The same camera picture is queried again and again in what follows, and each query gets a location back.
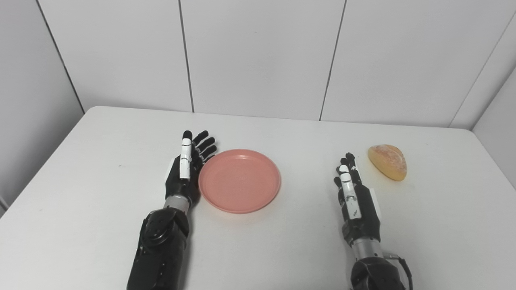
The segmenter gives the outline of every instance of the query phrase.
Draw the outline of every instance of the white wall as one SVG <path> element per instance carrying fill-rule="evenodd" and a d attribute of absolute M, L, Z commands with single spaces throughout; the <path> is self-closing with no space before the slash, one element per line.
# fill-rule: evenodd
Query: white wall
<path fill-rule="evenodd" d="M 515 10 L 514 0 L 349 0 L 322 119 L 448 127 Z"/>
<path fill-rule="evenodd" d="M 185 0 L 196 112 L 318 120 L 343 0 Z"/>
<path fill-rule="evenodd" d="M 471 130 L 516 67 L 514 14 L 450 127 Z"/>
<path fill-rule="evenodd" d="M 0 196 L 11 203 L 83 115 L 34 0 L 0 1 L 0 102 Z"/>
<path fill-rule="evenodd" d="M 88 109 L 190 111 L 178 0 L 40 0 Z M 516 66 L 516 2 L 183 0 L 196 112 L 471 129 Z"/>
<path fill-rule="evenodd" d="M 39 2 L 85 110 L 191 111 L 177 0 Z"/>
<path fill-rule="evenodd" d="M 482 145 L 516 187 L 516 71 L 473 128 Z"/>

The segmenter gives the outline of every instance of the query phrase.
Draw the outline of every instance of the robotic hand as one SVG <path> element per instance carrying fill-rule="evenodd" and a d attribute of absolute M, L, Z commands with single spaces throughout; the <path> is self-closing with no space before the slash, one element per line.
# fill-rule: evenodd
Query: robotic hand
<path fill-rule="evenodd" d="M 353 249 L 356 262 L 351 270 L 354 290 L 405 290 L 398 269 L 386 259 L 398 260 L 409 279 L 412 276 L 405 260 L 383 253 L 380 247 L 380 219 L 369 188 L 362 184 L 355 157 L 347 153 L 337 167 L 338 201 L 342 207 L 344 240 Z"/>
<path fill-rule="evenodd" d="M 190 131 L 183 134 L 181 155 L 175 158 L 165 181 L 165 205 L 143 220 L 127 290 L 178 288 L 190 232 L 186 214 L 200 199 L 199 172 L 217 151 L 215 139 L 207 137 L 208 131 L 193 140 Z"/>

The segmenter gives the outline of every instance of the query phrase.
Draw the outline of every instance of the black forearm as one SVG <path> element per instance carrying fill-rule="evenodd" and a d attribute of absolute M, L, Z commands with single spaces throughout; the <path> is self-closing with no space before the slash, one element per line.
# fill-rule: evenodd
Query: black forearm
<path fill-rule="evenodd" d="M 176 208 L 151 212 L 140 230 L 127 290 L 176 290 L 188 233 L 186 215 Z"/>

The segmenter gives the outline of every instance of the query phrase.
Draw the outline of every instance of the black cable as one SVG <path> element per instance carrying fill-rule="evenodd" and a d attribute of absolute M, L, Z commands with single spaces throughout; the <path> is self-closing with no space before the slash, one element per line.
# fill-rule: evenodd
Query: black cable
<path fill-rule="evenodd" d="M 410 272 L 409 265 L 407 265 L 405 259 L 402 259 L 400 257 L 398 258 L 398 262 L 403 267 L 403 270 L 405 270 L 405 274 L 409 279 L 409 290 L 414 290 L 414 286 L 412 285 L 412 273 Z"/>

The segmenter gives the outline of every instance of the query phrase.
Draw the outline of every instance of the white finger segment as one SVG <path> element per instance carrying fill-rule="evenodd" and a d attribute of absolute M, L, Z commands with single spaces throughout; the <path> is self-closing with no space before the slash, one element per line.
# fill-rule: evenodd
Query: white finger segment
<path fill-rule="evenodd" d="M 192 140 L 183 138 L 181 143 L 181 158 L 179 161 L 179 178 L 190 179 L 190 161 L 192 153 Z"/>
<path fill-rule="evenodd" d="M 346 165 L 341 165 L 339 171 L 342 174 L 339 176 L 342 184 L 342 191 L 344 193 L 344 201 L 348 209 L 350 219 L 357 219 L 362 217 L 360 207 L 358 205 L 357 194 L 353 187 L 353 181 L 351 180 L 351 174 L 349 174 L 349 168 Z"/>

